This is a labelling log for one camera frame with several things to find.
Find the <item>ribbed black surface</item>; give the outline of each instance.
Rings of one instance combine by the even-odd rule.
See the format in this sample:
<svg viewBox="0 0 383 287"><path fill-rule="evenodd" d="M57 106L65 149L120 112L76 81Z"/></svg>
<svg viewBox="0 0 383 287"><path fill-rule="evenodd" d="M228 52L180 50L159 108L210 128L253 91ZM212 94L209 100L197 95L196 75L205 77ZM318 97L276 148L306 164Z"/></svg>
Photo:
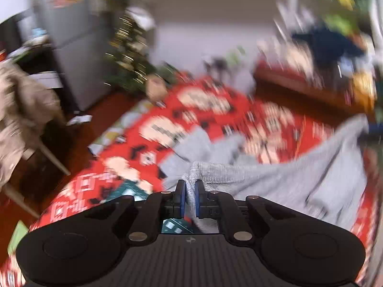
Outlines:
<svg viewBox="0 0 383 287"><path fill-rule="evenodd" d="M271 274L250 248L223 235L165 235L128 250L121 263L86 287L292 287Z"/></svg>

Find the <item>refrigerator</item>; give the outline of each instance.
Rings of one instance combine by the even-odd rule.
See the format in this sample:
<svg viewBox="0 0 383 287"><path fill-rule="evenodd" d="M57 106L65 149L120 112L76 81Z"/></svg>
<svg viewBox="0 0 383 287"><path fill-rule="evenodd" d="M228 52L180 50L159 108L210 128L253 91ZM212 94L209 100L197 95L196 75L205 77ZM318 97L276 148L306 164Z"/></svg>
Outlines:
<svg viewBox="0 0 383 287"><path fill-rule="evenodd" d="M112 72L105 59L113 28L103 16L91 14L89 0L55 7L52 0L32 0L39 26L47 30L64 85L79 110L86 110L105 94Z"/></svg>

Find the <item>bed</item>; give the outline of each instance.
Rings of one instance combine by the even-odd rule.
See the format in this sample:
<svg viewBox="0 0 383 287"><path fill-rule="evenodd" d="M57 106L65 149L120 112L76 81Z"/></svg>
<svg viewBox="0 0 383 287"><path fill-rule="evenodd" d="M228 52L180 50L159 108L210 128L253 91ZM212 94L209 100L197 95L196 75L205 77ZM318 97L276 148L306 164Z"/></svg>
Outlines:
<svg viewBox="0 0 383 287"><path fill-rule="evenodd" d="M334 131L310 117L294 114L271 102L254 100L252 96L237 93L207 77L179 84L163 102L154 106L146 102L144 108L141 113L128 113L96 141L98 149L94 157L62 189L30 230L121 195L129 194L142 200L152 192L162 191L165 174L158 165L195 125L201 126L212 141L235 131L242 132L247 138L245 152L259 163L294 160L325 141ZM133 125L126 123L128 117L134 118L130 120L134 121ZM363 158L368 184L352 229L366 248L358 284L363 284L366 277L380 210L376 154L366 149ZM169 219L162 227L163 233L194 231L188 218ZM0 284L20 287L24 283L15 255L12 255L0 269Z"/></svg>

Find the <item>navy blue cloth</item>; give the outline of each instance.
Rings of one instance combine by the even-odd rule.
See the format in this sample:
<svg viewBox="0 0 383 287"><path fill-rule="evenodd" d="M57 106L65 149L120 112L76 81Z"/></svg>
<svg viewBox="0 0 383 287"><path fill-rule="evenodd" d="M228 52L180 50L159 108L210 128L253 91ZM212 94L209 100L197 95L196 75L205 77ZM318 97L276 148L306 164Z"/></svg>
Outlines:
<svg viewBox="0 0 383 287"><path fill-rule="evenodd" d="M306 41L313 53L315 64L321 67L336 63L343 55L348 57L364 55L364 52L349 38L327 28L313 29L309 33L295 33L292 38Z"/></svg>

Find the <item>brown cloth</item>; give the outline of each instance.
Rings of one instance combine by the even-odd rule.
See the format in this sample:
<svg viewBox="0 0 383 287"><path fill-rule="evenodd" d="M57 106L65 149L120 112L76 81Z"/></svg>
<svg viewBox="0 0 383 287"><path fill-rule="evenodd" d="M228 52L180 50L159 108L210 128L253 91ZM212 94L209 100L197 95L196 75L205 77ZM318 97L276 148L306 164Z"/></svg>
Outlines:
<svg viewBox="0 0 383 287"><path fill-rule="evenodd" d="M64 123L56 93L28 77L10 60L0 63L0 189L24 151L36 149L45 124Z"/></svg>

